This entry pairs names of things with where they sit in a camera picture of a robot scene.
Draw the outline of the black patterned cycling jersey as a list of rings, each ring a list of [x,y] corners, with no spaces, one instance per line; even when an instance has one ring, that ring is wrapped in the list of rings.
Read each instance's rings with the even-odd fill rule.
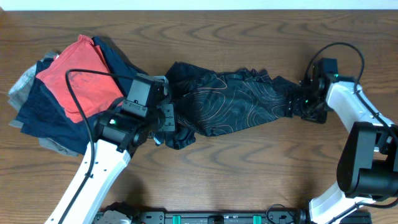
[[[303,114],[303,91],[281,76],[246,68],[220,72],[176,62],[166,73],[175,131],[156,133],[157,144],[183,149],[195,134],[212,137]]]

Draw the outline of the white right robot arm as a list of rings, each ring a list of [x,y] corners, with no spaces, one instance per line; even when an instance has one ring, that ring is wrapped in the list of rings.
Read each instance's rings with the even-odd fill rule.
[[[357,220],[362,207],[388,209],[397,202],[397,125],[374,107],[357,80],[329,73],[304,78],[305,119],[323,121],[333,110],[349,136],[336,169],[336,182],[311,199],[301,223]]]

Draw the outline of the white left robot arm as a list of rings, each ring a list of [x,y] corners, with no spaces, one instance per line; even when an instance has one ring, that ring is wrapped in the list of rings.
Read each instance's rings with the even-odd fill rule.
[[[79,169],[47,223],[91,223],[137,148],[156,132],[175,130],[172,104],[122,104],[120,110],[110,106],[98,118]]]

